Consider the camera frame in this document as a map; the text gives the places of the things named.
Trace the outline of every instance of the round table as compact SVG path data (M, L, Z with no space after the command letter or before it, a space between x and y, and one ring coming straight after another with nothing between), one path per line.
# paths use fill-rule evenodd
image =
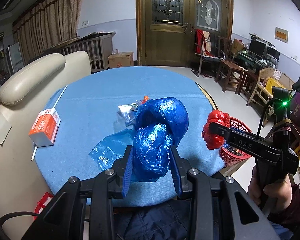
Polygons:
M51 97L46 109L54 105L61 91ZM56 105L61 123L55 143L39 147L35 155L38 168L54 194L70 176L84 180L101 172L89 156L90 151L104 137L126 128L117 114L118 105L131 104L146 95L152 99L175 97L185 105L189 128L178 146L180 157L208 176L223 168L218 150L208 150L201 137L202 127L213 109L194 81L154 67L115 68L69 84ZM130 184L127 197L113 203L114 206L147 206L175 196L168 171L156 182Z

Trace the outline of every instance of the paper bag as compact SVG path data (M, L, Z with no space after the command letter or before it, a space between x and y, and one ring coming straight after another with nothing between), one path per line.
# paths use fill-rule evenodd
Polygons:
M244 44L241 40L234 39L231 46L231 53L237 55L238 51L242 51L244 49Z

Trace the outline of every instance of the red towel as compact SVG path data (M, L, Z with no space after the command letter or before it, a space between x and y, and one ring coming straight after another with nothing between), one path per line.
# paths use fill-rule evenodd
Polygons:
M205 37L203 35L203 31L199 30L199 29L196 29L195 35L196 35L196 39L197 39L197 44L199 45L199 46L196 46L195 52L197 54L201 54L201 49L200 48L202 48L202 45L204 44L203 54L207 54L207 55L213 57L213 55L210 52L207 51L207 47L206 47L206 42L205 42Z

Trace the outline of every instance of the purple bag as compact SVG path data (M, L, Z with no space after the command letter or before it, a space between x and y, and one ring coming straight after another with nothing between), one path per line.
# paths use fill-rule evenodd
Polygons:
M291 120L300 127L300 93L296 92L290 102Z

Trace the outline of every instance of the human hand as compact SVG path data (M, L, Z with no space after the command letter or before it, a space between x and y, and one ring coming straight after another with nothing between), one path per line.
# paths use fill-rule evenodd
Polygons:
M265 186L263 192L269 197L278 199L276 206L271 211L272 213L285 210L290 205L292 199L292 188L289 176L287 175L283 182L275 182ZM248 187L248 195L257 205L260 205L261 193L261 189L258 185L257 168L254 166L252 170L252 178Z

